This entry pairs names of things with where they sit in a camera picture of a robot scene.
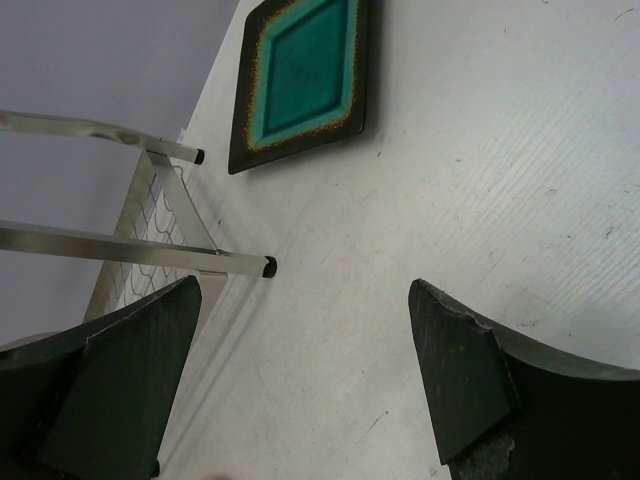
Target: square plate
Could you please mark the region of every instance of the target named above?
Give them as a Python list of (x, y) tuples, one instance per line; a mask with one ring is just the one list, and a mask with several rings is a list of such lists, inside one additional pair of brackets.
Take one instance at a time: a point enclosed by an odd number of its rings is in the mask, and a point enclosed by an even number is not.
[(247, 17), (229, 173), (364, 128), (370, 0), (267, 0)]

